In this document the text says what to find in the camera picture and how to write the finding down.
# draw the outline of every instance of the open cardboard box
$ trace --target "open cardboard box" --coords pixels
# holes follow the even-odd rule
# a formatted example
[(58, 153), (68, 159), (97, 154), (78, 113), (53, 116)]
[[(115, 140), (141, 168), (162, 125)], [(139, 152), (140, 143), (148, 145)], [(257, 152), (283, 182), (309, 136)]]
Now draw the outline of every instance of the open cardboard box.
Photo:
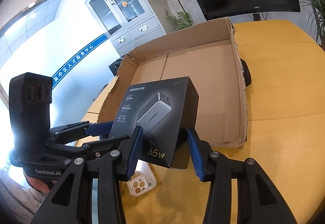
[(128, 86), (189, 76), (199, 94), (195, 129), (213, 147), (247, 140), (243, 66), (229, 18), (210, 20), (145, 43), (125, 56), (98, 115), (112, 121)]

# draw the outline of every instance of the black product box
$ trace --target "black product box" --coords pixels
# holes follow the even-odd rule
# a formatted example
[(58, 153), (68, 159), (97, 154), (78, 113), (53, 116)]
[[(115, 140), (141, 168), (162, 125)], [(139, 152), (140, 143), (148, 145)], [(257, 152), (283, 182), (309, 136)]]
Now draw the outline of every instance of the black product box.
[(189, 77), (131, 85), (116, 114), (109, 138), (144, 131), (139, 159), (163, 167), (186, 169), (186, 130), (195, 127), (199, 95)]

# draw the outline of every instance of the camera cutout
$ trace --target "camera cutout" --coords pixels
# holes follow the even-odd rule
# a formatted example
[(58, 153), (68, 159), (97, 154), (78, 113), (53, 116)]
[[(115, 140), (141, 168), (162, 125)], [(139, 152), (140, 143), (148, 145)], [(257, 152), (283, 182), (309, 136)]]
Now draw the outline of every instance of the camera cutout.
[(27, 99), (28, 102), (32, 102), (32, 100), (34, 99), (34, 88), (32, 86), (30, 86), (27, 89), (26, 99)]
[(51, 88), (46, 89), (46, 97), (49, 98), (51, 95)]
[(44, 87), (42, 85), (39, 85), (38, 86), (38, 89), (37, 89), (37, 99), (38, 101), (42, 101), (44, 97)]

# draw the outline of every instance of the metal screw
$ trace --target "metal screw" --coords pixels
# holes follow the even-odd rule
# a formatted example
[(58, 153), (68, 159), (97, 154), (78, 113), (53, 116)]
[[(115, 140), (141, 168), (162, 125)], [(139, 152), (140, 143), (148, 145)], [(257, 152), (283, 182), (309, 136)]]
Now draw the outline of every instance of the metal screw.
[(119, 152), (118, 150), (112, 150), (112, 151), (110, 152), (110, 155), (113, 156), (113, 157), (115, 157), (115, 156), (119, 156), (119, 155), (120, 155), (120, 152)]
[(76, 165), (82, 164), (83, 163), (83, 159), (82, 158), (77, 158), (77, 159), (74, 160), (74, 163)]
[(64, 162), (63, 162), (64, 165), (68, 165), (69, 163), (71, 163), (71, 159), (66, 159), (66, 160), (64, 160)]
[(211, 157), (213, 157), (213, 158), (218, 158), (218, 157), (220, 156), (220, 153), (214, 150), (214, 151), (212, 151), (212, 152), (210, 153), (210, 155), (211, 155)]
[(249, 165), (254, 165), (255, 164), (255, 160), (253, 158), (248, 158), (246, 160), (246, 162), (249, 164)]

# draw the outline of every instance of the cardboard box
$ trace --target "cardboard box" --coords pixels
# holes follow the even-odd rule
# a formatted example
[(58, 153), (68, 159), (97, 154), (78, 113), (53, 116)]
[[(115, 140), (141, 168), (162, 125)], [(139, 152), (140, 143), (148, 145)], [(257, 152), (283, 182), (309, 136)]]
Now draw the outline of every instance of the cardboard box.
[(109, 138), (131, 137), (136, 125), (144, 139), (139, 159), (159, 166), (186, 169), (190, 154), (187, 129), (195, 127), (199, 95), (189, 77), (128, 87)]
[(210, 20), (145, 43), (125, 56), (98, 122), (112, 121), (130, 85), (189, 76), (199, 94), (195, 129), (213, 147), (247, 140), (246, 89), (234, 27)]

